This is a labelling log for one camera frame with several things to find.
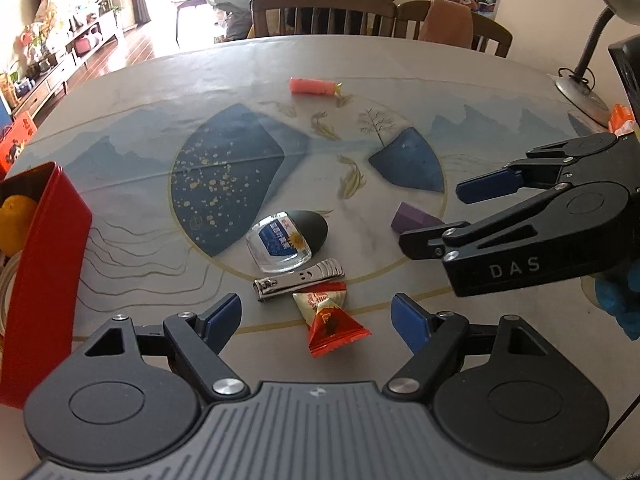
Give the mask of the wooden chair with pink cloth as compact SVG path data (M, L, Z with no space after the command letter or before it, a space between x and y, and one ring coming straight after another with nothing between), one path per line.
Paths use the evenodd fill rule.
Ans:
M430 0L412 0L401 3L397 8L393 37L419 40L419 32L429 6ZM506 58L512 46L512 34L505 27L486 18L486 16L472 12L472 19L473 42L469 50L485 52L488 44L494 42L496 44L495 56Z

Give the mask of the patterned table mat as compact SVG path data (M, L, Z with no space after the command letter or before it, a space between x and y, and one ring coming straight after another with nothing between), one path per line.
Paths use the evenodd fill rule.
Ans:
M57 162L92 211L76 330L122 313L154 323L235 292L245 326L287 323L284 299L258 304L246 234L282 210L326 219L324 258L341 263L361 310L395 292L424 296L448 281L411 262L390 227L401 204L475 221L510 198L465 206L456 185L535 146L584 136L574 107L522 92L409 79L351 79L336 99L284 84L163 100L55 131L16 163Z

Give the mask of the red storage box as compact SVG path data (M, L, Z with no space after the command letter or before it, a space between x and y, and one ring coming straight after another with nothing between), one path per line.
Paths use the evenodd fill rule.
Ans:
M26 399L72 352L77 291L92 213L63 168L45 162L1 182L1 196L37 203L9 298L1 403Z

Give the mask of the silver nail clipper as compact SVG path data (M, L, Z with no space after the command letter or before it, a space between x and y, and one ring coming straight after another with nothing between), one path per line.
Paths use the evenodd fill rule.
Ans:
M266 301L334 280L334 278L341 278L343 275L344 269L341 263L334 258L327 258L313 266L307 266L305 269L296 269L285 274L271 275L255 280L253 288L257 299Z

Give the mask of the orange white tissue pack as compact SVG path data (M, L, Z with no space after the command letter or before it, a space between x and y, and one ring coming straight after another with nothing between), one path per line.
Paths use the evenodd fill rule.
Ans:
M616 103L608 118L608 131L616 136L626 136L634 133L637 123L634 120L634 113L631 108L620 103Z

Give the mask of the grey desk lamp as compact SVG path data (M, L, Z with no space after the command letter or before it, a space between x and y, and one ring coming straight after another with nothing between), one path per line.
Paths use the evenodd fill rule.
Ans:
M590 61L602 32L614 16L631 25L639 25L639 0L602 1L605 8L591 29L576 67L574 70L569 70L567 75L558 72L558 76L554 78L554 84L562 96L574 107L577 107L582 114L585 114L596 124L606 127L611 112L600 96L597 96L593 88L584 81L584 77L588 72ZM612 58L623 84L631 111L634 113L634 119L639 119L639 36L632 36L610 44L608 54Z

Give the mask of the red orange candy packet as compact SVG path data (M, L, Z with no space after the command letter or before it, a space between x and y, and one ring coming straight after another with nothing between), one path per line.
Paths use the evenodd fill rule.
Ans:
M308 327L307 344L314 358L371 335L345 309L347 287L329 282L294 292L293 300Z

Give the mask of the clear bottle with black cap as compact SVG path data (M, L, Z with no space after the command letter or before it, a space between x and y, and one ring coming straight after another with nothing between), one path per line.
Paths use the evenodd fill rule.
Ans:
M280 274L308 262L323 246L328 231L326 219L318 212L280 211L254 224L246 242L262 272Z

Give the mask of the purple block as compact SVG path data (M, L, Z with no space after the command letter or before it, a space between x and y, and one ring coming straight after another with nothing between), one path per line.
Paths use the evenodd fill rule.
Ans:
M439 218L406 202L399 204L390 222L390 228L397 234L441 225L442 220Z

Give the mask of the pink cylinder with yellow tip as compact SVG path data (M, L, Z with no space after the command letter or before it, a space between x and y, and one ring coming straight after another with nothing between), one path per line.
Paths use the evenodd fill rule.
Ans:
M306 94L306 96L339 96L342 85L339 82L311 79L291 78L288 82L288 90L292 94Z

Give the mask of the red crate on floor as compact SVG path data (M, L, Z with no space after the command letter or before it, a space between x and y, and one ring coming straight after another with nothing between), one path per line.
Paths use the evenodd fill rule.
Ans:
M36 132L37 127L29 112L18 114L11 125L1 129L0 165L2 178L10 171Z

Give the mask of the pink cloth on chair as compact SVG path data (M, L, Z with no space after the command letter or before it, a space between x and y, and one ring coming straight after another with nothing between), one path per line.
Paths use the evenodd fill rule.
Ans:
M473 42L471 10L450 0L430 0L419 40L469 49Z

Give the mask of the long tv console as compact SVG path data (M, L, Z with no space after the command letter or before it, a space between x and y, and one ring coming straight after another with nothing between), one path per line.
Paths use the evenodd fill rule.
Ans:
M41 63L47 61L49 67L40 68L35 79L29 78L32 86L24 96L17 98L17 104L9 106L10 117L17 118L21 113L27 113L35 118L52 96L58 90L68 91L68 81L78 70L88 68L88 62L93 55L112 40L120 41L124 33L118 24L116 12L109 10L89 23L73 30L64 47L49 54Z

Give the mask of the dark wooden dining chair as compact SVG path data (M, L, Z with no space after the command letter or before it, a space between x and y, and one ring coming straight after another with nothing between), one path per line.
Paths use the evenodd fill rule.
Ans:
M393 0L252 0L256 38L295 35L392 36Z

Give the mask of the orange fruit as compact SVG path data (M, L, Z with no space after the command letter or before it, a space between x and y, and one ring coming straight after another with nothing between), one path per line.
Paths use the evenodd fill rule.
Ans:
M26 243L38 204L25 195L9 196L0 208L0 250L13 257Z

